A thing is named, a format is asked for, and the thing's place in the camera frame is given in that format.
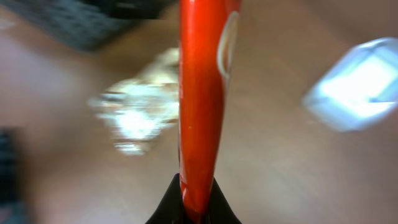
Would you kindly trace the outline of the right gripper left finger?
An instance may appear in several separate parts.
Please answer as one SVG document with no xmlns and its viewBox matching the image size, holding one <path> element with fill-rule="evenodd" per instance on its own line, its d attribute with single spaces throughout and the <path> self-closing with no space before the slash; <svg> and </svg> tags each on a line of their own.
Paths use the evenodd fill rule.
<svg viewBox="0 0 398 224">
<path fill-rule="evenodd" d="M 146 224 L 185 224 L 180 175 L 175 174 L 164 196 Z"/>
</svg>

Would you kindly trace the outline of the red snack bar wrapper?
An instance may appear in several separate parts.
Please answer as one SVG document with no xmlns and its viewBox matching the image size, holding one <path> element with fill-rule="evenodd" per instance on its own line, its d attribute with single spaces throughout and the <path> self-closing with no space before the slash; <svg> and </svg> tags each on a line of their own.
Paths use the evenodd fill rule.
<svg viewBox="0 0 398 224">
<path fill-rule="evenodd" d="M 240 7 L 239 0 L 180 1 L 178 161 L 191 223 L 210 214 Z"/>
</svg>

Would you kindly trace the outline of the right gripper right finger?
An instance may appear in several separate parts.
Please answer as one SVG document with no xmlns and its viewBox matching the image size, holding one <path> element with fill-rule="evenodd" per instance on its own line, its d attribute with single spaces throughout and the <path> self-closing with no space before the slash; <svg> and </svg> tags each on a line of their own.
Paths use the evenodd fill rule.
<svg viewBox="0 0 398 224">
<path fill-rule="evenodd" d="M 204 224 L 241 224 L 222 193 L 216 179 L 213 180 Z"/>
</svg>

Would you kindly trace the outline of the white brown snack bag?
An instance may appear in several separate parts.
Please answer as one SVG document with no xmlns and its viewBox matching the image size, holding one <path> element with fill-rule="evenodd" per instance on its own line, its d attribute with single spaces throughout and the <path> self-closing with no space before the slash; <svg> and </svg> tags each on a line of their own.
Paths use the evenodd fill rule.
<svg viewBox="0 0 398 224">
<path fill-rule="evenodd" d="M 169 48 L 133 78 L 121 80 L 89 100 L 120 152 L 140 156 L 178 123 L 179 49 Z"/>
</svg>

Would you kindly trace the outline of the white barcode scanner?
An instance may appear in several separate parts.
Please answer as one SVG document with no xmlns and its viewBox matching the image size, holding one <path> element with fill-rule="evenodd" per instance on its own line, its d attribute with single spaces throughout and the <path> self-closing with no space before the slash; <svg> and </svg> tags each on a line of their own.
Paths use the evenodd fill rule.
<svg viewBox="0 0 398 224">
<path fill-rule="evenodd" d="M 304 96 L 303 104 L 339 132 L 364 130 L 397 109 L 397 39 L 350 49 Z"/>
</svg>

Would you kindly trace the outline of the grey plastic mesh basket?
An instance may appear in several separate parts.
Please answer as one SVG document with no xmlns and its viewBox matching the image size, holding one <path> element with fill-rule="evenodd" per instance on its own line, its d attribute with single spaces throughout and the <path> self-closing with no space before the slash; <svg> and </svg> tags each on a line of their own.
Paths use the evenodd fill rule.
<svg viewBox="0 0 398 224">
<path fill-rule="evenodd" d="M 3 0 L 1 6 L 74 49 L 94 51 L 173 1 Z"/>
</svg>

